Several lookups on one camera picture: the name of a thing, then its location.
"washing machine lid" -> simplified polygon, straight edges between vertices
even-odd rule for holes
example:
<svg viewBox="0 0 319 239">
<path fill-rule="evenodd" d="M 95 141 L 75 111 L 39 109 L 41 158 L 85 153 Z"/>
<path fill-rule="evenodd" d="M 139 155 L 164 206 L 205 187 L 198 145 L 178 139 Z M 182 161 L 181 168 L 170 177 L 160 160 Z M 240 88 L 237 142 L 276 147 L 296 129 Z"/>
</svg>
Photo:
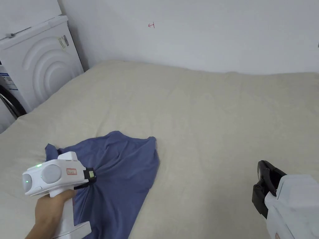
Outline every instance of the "washing machine lid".
<svg viewBox="0 0 319 239">
<path fill-rule="evenodd" d="M 57 16 L 36 26 L 17 33 L 13 38 L 0 40 L 0 51 L 33 37 L 68 20 L 67 16 Z"/>
</svg>

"gripper handle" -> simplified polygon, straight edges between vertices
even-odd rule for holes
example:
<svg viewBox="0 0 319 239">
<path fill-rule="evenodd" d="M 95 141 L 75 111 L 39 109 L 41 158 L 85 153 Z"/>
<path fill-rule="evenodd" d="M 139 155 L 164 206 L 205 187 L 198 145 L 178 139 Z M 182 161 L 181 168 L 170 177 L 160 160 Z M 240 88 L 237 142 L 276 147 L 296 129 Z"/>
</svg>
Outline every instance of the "gripper handle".
<svg viewBox="0 0 319 239">
<path fill-rule="evenodd" d="M 58 188 L 55 190 L 50 191 L 50 197 L 55 197 L 56 195 L 69 190 L 74 189 L 74 187 L 64 187 Z M 74 228 L 74 221 L 73 221 L 73 202 L 72 199 L 69 199 L 65 202 L 63 207 L 63 213 L 60 220 L 60 223 L 56 229 L 56 232 L 52 238 L 56 238 L 59 236 L 64 235 L 67 232 L 73 231 Z"/>
</svg>

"human hand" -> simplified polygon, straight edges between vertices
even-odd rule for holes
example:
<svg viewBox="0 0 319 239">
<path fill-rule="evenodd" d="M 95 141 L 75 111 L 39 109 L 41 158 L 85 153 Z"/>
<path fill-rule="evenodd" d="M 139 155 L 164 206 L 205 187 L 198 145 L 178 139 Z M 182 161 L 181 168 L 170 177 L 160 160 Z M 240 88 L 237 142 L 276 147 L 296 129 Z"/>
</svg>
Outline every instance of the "human hand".
<svg viewBox="0 0 319 239">
<path fill-rule="evenodd" d="M 53 198 L 50 198 L 49 194 L 39 198 L 35 206 L 35 223 L 45 222 L 58 225 L 62 217 L 64 203 L 75 195 L 75 190 L 66 190 Z"/>
<path fill-rule="evenodd" d="M 64 203 L 76 195 L 75 190 L 67 190 L 53 198 L 45 195 L 35 206 L 35 224 L 26 239 L 51 239 L 62 217 Z"/>
</svg>

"bed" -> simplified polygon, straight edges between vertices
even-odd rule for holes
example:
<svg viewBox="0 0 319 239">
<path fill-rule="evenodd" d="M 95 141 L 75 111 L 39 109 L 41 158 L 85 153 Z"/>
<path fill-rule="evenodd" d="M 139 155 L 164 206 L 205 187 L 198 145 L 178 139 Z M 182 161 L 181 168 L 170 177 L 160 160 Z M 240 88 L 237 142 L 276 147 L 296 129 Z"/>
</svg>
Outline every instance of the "bed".
<svg viewBox="0 0 319 239">
<path fill-rule="evenodd" d="M 1 237 L 24 238 L 35 197 L 21 175 L 48 143 L 111 131 L 155 136 L 160 158 L 132 239 L 269 238 L 252 202 L 257 162 L 319 180 L 319 74 L 256 76 L 106 61 L 0 135 Z"/>
</svg>

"blue cloth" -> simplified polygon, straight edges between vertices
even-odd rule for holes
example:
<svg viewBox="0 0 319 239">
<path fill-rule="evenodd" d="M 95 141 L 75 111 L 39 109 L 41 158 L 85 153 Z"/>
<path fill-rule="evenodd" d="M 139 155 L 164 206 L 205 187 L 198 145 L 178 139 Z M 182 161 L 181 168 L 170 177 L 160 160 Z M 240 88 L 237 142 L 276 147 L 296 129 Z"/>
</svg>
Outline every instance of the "blue cloth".
<svg viewBox="0 0 319 239">
<path fill-rule="evenodd" d="M 90 239 L 128 238 L 156 177 L 156 139 L 134 139 L 119 131 L 84 140 L 74 146 L 45 148 L 47 161 L 74 151 L 84 167 L 94 168 L 95 184 L 75 196 L 74 224 L 90 221 Z"/>
</svg>

